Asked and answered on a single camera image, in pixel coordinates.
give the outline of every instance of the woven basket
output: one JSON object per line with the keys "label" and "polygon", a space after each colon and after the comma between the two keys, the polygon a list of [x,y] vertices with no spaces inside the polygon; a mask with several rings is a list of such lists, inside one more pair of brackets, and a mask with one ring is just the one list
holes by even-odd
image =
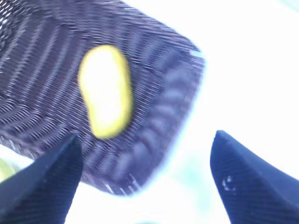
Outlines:
{"label": "woven basket", "polygon": [[[200,84],[199,50],[118,0],[1,2],[1,143],[35,159],[76,132],[84,182],[117,195],[137,191],[167,155]],[[108,140],[91,134],[77,85],[83,56],[101,44],[127,57],[135,106],[129,126]]]}

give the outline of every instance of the carbon fiber texture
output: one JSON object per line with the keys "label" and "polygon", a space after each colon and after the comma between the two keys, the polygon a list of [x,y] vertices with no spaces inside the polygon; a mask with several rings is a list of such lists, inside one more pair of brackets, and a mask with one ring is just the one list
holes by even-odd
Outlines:
{"label": "carbon fiber texture", "polygon": [[214,139],[211,170],[232,224],[299,223],[299,181],[224,131]]}
{"label": "carbon fiber texture", "polygon": [[[198,49],[172,29],[121,1],[7,0],[22,13],[0,52],[0,140],[36,158],[69,132],[82,143],[82,180],[128,195],[168,154],[200,84]],[[134,112],[117,137],[90,131],[78,85],[84,54],[112,44],[131,71]]]}
{"label": "carbon fiber texture", "polygon": [[0,184],[1,224],[63,224],[83,170],[70,134],[33,164]]}

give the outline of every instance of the wicker basket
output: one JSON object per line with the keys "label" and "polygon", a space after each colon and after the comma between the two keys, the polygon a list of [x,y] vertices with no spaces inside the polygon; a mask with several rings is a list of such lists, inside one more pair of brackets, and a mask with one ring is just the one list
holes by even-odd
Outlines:
{"label": "wicker basket", "polygon": [[[82,180],[117,195],[137,191],[167,155],[203,71],[199,50],[118,0],[6,0],[0,46],[0,141],[37,158],[64,136],[81,140]],[[77,85],[92,47],[127,57],[134,93],[129,126],[98,140]]]}

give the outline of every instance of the blurry background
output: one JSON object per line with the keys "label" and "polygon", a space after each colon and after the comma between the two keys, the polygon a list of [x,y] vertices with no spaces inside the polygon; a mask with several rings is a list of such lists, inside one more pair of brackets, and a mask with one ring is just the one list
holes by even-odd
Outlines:
{"label": "blurry background", "polygon": [[[73,223],[229,224],[211,176],[216,130],[299,179],[297,0],[125,0],[191,39],[203,85],[173,153],[143,192],[118,198],[80,184]],[[30,160],[1,150],[21,167]]]}

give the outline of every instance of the yellow block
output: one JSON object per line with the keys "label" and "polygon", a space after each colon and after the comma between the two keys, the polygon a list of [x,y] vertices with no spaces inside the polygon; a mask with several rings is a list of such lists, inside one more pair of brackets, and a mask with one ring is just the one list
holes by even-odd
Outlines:
{"label": "yellow block", "polygon": [[133,107],[125,56],[111,45],[93,48],[82,60],[78,84],[92,133],[102,139],[119,134],[129,123]]}
{"label": "yellow block", "polygon": [[13,176],[15,173],[16,170],[12,165],[3,159],[0,159],[0,182],[3,182],[7,178]]}

